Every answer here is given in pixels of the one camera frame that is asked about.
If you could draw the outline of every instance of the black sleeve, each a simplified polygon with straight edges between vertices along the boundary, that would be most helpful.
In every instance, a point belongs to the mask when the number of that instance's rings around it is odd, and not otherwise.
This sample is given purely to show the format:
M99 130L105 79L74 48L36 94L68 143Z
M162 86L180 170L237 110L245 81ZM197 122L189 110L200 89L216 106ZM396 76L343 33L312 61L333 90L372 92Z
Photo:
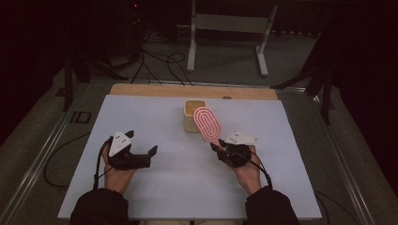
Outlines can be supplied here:
M70 215L70 224L129 224L129 203L123 195L106 188L82 195Z
M290 200L281 192L263 187L246 201L249 225L299 225Z

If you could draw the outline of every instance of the wooden tabletop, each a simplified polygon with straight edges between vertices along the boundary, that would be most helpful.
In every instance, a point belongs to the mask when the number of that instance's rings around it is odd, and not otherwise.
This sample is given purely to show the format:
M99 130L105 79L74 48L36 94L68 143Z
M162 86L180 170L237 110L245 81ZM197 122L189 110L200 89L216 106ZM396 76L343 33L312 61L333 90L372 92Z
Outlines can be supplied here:
M189 97L189 98L235 98L278 100L274 90L269 88L227 87L227 86L182 86L159 84L114 84L111 95Z

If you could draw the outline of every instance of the pink oval object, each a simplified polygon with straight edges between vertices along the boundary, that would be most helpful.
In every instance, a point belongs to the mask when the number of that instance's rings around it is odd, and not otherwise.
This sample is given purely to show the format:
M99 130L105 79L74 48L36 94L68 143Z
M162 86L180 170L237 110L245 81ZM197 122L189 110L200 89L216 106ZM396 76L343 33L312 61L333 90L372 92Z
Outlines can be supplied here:
M207 142L221 147L219 138L222 133L222 127L217 120L216 114L211 109L208 107L197 108L193 112L193 120Z

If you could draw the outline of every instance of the hand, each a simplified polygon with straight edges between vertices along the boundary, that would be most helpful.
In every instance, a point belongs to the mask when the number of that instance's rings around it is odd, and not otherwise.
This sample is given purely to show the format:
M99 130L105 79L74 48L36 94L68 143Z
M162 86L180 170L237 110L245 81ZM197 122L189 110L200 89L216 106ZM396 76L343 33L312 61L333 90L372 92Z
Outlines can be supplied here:
M249 150L255 152L255 146L249 145ZM260 165L258 157L252 157L252 162ZM244 166L238 168L231 168L237 176L238 182L248 192L249 195L254 194L257 190L261 189L260 170L247 162Z
M111 145L107 144L102 151L102 158L105 162L105 172L107 172L111 168L111 165L108 164L108 154L110 149ZM130 180L136 171L137 170L119 171L112 168L105 174L105 188L123 194L124 192L126 192Z

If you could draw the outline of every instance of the white metal frame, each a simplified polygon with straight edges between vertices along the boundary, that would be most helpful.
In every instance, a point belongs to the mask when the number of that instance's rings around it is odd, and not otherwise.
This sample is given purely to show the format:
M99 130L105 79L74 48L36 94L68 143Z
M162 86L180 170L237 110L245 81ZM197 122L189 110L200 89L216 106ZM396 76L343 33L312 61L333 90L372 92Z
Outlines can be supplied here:
M272 27L278 5L274 5L267 18L252 18L238 16L223 16L196 14L196 0L192 0L191 14L191 45L188 54L188 71L194 71L195 55L196 55L196 29L220 30L220 31L238 31L248 33L263 34L263 40L260 46L256 46L258 65L260 67L261 76L267 77L268 69L264 58L264 49L267 44L268 36Z

